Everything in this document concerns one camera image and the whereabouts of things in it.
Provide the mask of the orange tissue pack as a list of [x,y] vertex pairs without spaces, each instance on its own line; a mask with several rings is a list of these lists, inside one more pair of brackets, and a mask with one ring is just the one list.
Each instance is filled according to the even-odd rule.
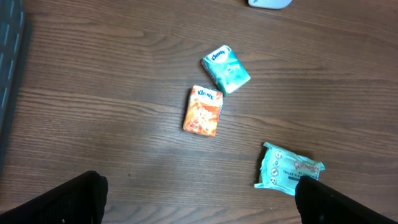
[[215,137],[222,107],[222,92],[194,85],[188,98],[183,130]]

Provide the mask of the teal tissue pack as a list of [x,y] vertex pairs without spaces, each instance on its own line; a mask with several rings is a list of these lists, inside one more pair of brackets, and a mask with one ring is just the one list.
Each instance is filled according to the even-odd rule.
[[201,64],[224,96],[230,95],[251,79],[227,45],[222,45],[203,57]]

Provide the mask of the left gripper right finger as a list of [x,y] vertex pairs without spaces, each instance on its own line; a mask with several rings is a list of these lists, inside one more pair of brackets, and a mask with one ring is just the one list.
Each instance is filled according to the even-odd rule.
[[295,203],[303,224],[397,224],[309,176],[300,178]]

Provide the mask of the teal wet wipes pack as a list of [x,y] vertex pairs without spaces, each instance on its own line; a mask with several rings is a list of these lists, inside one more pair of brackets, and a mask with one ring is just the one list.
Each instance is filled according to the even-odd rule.
[[320,161],[311,160],[269,142],[265,142],[263,146],[267,150],[261,161],[259,182],[254,184],[255,189],[278,190],[294,196],[301,176],[318,180],[320,172],[325,170]]

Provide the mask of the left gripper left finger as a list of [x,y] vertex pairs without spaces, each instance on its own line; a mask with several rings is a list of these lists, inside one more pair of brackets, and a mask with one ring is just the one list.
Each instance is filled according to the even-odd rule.
[[107,194],[107,178],[90,170],[2,213],[1,224],[100,224]]

